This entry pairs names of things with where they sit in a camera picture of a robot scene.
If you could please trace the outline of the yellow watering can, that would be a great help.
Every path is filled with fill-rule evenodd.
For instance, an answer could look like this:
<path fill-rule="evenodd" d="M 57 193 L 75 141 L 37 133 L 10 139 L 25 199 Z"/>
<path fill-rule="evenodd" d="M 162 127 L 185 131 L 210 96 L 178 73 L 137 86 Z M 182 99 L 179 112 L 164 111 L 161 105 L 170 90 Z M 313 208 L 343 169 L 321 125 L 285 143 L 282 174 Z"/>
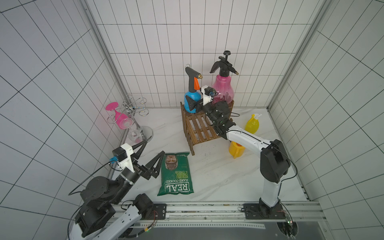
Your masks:
<path fill-rule="evenodd" d="M 245 147 L 236 143 L 236 142 L 231 142 L 230 147 L 229 147 L 229 153 L 232 155 L 234 159 L 241 157 L 244 154 Z"/>

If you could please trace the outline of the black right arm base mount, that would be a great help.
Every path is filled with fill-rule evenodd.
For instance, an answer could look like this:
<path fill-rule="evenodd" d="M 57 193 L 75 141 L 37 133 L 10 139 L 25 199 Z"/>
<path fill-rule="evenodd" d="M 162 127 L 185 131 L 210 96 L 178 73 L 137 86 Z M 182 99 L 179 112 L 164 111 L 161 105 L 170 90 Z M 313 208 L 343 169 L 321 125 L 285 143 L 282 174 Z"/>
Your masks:
<path fill-rule="evenodd" d="M 266 203 L 259 199 L 258 203 L 243 204 L 240 211 L 245 214 L 247 220 L 282 220 L 284 221 L 289 215 L 284 210 L 280 199 L 273 207 L 269 207 Z"/>

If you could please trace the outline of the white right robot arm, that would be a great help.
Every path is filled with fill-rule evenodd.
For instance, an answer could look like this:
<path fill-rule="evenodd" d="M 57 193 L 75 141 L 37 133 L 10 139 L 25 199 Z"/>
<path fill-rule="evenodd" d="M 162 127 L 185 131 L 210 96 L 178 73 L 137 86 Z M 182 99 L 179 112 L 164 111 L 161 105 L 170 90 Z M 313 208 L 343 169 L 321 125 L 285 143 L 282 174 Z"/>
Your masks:
<path fill-rule="evenodd" d="M 203 100 L 194 101 L 187 97 L 187 102 L 191 110 L 203 112 L 210 119 L 218 136 L 260 155 L 260 172 L 264 177 L 264 186 L 259 205 L 264 212 L 272 210 L 279 203 L 281 178 L 288 173 L 291 166 L 283 143 L 277 139 L 269 141 L 259 138 L 237 126 L 230 119 L 229 105 L 225 101 L 204 105 Z"/>

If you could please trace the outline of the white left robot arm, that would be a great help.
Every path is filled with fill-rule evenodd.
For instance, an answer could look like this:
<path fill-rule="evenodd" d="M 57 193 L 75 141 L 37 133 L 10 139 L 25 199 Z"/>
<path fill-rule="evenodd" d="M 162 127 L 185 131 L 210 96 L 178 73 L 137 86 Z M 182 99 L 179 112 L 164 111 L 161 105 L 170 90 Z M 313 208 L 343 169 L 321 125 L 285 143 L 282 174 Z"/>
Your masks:
<path fill-rule="evenodd" d="M 111 164 L 121 168 L 112 180 L 98 176 L 90 180 L 80 192 L 83 204 L 73 214 L 74 224 L 67 227 L 69 240 L 117 240 L 137 238 L 166 217 L 166 204 L 154 204 L 146 194 L 138 195 L 124 213 L 109 223 L 119 205 L 135 183 L 144 178 L 157 178 L 165 152 L 161 151 L 146 165 L 139 165 L 147 141 L 131 146 L 123 144 L 113 150 Z"/>

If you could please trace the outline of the blue spray bottle orange trigger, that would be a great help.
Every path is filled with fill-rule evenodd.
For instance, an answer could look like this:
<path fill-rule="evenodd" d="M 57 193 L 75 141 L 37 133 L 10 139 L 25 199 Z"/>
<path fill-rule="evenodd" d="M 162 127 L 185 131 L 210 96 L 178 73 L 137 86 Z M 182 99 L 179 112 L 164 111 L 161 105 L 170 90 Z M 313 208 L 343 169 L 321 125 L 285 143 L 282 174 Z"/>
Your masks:
<path fill-rule="evenodd" d="M 189 77 L 188 91 L 185 93 L 184 102 L 185 110 L 188 108 L 188 101 L 194 100 L 199 101 L 202 99 L 202 95 L 199 93 L 200 85 L 199 80 L 203 78 L 202 74 L 192 69 L 189 65 L 185 68 L 186 73 Z"/>

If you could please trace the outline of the pink pressure sprayer bottle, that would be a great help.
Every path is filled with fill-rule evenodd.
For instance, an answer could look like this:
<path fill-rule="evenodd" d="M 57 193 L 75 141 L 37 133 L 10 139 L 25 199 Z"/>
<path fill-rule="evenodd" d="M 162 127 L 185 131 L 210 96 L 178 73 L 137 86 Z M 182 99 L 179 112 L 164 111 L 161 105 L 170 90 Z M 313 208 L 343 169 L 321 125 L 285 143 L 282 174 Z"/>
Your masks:
<path fill-rule="evenodd" d="M 234 90 L 231 86 L 232 78 L 230 73 L 239 75 L 233 65 L 228 61 L 228 56 L 231 55 L 230 51 L 224 51 L 224 56 L 219 56 L 219 61 L 215 62 L 211 68 L 210 73 L 213 74 L 219 69 L 219 74 L 216 76 L 213 88 L 216 90 L 217 95 L 214 97 L 213 104 L 226 101 L 230 103 L 234 99 Z"/>

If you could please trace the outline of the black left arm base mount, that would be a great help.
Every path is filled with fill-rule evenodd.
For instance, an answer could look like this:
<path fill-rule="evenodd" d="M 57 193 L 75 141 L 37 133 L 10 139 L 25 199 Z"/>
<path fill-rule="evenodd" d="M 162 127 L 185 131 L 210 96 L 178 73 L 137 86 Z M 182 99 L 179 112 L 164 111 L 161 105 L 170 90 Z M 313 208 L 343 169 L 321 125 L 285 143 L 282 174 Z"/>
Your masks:
<path fill-rule="evenodd" d="M 138 195 L 133 201 L 142 220 L 164 220 L 167 213 L 166 204 L 155 204 L 146 194 Z"/>

